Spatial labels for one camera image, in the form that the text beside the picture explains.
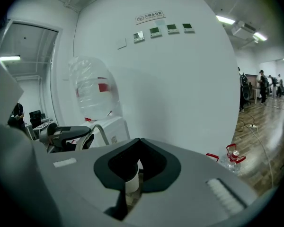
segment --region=doorway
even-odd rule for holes
[[[31,115],[40,111],[42,120],[55,121],[51,93],[51,65],[58,32],[18,22],[10,22],[0,46],[0,59],[18,82],[24,93],[25,126],[31,125]]]

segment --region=wooden floor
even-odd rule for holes
[[[266,105],[259,104],[260,100],[256,105],[251,102],[251,105],[245,106],[244,113],[239,113],[232,142],[236,143],[240,155],[247,157],[241,163],[240,177],[260,196],[272,188],[272,178],[273,185],[278,186],[284,175],[284,97],[269,97]],[[249,128],[243,127],[244,123],[258,125],[259,134],[257,129],[252,131],[260,137],[267,156],[256,136]]]

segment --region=water bottle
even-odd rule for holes
[[[79,56],[69,62],[77,102],[86,121],[100,120],[113,110],[114,102],[105,64],[94,57]]]
[[[230,151],[228,148],[234,146],[235,150]],[[241,169],[241,162],[246,159],[246,157],[239,157],[239,152],[237,151],[236,144],[231,144],[226,147],[227,154],[221,157],[220,164],[233,172],[238,174]]]

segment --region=plastic bag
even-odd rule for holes
[[[69,62],[69,74],[85,119],[107,117],[114,108],[114,101],[105,64],[94,57],[79,56]]]

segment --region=ceiling light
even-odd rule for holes
[[[260,33],[256,32],[255,36],[258,37],[260,40],[265,41],[267,38],[265,38],[263,35],[261,35]]]
[[[2,56],[0,57],[0,61],[19,61],[20,56],[19,55],[13,55],[13,56]]]
[[[259,43],[259,38],[255,37],[254,35],[252,36],[255,40],[256,43]]]
[[[219,20],[220,22],[223,22],[223,23],[225,23],[225,24],[230,24],[230,25],[232,25],[232,24],[235,22],[235,20],[231,20],[231,19],[229,19],[229,18],[225,18],[225,17],[221,17],[221,16],[217,16],[217,18],[218,18],[218,20]]]

